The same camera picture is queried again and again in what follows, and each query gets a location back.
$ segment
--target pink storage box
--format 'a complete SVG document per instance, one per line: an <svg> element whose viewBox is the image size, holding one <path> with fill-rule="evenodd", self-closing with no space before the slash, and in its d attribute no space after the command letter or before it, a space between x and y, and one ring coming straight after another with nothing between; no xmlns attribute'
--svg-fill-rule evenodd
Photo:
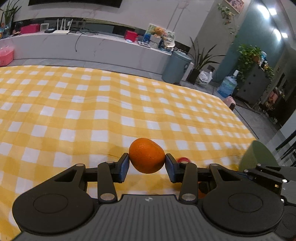
<svg viewBox="0 0 296 241"><path fill-rule="evenodd" d="M7 66L13 60L13 48L5 47L0 49L0 67Z"/></svg>
<svg viewBox="0 0 296 241"><path fill-rule="evenodd" d="M31 34L31 33L36 33L40 31L40 24L30 24L28 26L24 26L20 28L20 32L22 34Z"/></svg>

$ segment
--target tile floor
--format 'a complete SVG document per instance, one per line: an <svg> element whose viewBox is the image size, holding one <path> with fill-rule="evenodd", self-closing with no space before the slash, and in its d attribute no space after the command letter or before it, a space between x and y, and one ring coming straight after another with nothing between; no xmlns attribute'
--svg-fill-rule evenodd
<svg viewBox="0 0 296 241"><path fill-rule="evenodd" d="M56 65L56 66L70 66L70 67L85 67L85 68L93 68L93 69L102 69L113 72L120 72L124 74L132 74L137 76L142 76L146 78L151 78L159 81L163 81L161 79L161 75L151 72L146 72L138 69L126 68L117 65L111 64L103 64L89 61L78 61L78 60L68 60L68 59L17 59L9 64L9 66L15 65ZM217 92L217 87L212 85L207 85L206 88L203 88L198 85L193 85L189 82L181 81L181 86L188 87L191 89L196 89L202 92L206 92L208 94L215 95L221 99L223 97ZM241 106L236 106L233 110L235 115L244 123L244 125L250 130L253 136L266 145L271 152L273 152L274 156L278 160L280 165L291 165L293 160L292 158L287 158L286 160L281 160L280 156L285 152L288 148L283 148L279 153L275 151L275 148L285 140L284 136L280 131L273 126L273 124L268 120L268 118L264 114L256 113L249 109L243 108Z"/></svg>

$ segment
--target red object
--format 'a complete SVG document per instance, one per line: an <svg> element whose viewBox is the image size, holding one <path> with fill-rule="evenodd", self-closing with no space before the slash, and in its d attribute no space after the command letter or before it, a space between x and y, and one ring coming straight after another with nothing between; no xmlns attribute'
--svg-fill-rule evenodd
<svg viewBox="0 0 296 241"><path fill-rule="evenodd" d="M5 47L0 49L0 67L7 66L13 60L13 48Z"/></svg>
<svg viewBox="0 0 296 241"><path fill-rule="evenodd" d="M40 31L40 24L30 24L28 26L24 26L20 28L21 34L31 34Z"/></svg>
<svg viewBox="0 0 296 241"><path fill-rule="evenodd" d="M180 157L177 162L180 163L182 161L187 161L187 162L191 162L187 157Z"/></svg>
<svg viewBox="0 0 296 241"><path fill-rule="evenodd" d="M124 34L124 39L125 40L129 39L129 40L135 42L137 36L138 36L138 34L136 32L127 30L126 33Z"/></svg>
<svg viewBox="0 0 296 241"><path fill-rule="evenodd" d="M276 100L278 99L278 95L274 93L273 91L270 93L269 98L272 100L272 103L274 104Z"/></svg>

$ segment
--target gray cabinet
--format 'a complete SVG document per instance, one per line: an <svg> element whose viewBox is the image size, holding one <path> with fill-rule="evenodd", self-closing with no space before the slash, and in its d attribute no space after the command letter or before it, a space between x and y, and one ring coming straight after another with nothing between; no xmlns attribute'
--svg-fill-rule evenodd
<svg viewBox="0 0 296 241"><path fill-rule="evenodd" d="M265 72L256 65L250 71L245 83L239 89L236 96L253 105L260 99L269 83L270 79L266 78Z"/></svg>

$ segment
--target gray trash can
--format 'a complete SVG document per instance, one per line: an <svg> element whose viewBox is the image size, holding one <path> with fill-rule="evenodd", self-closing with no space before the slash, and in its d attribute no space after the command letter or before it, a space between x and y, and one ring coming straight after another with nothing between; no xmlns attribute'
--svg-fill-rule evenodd
<svg viewBox="0 0 296 241"><path fill-rule="evenodd" d="M192 59L185 53L173 51L163 71L162 79L170 84L180 83L191 61Z"/></svg>

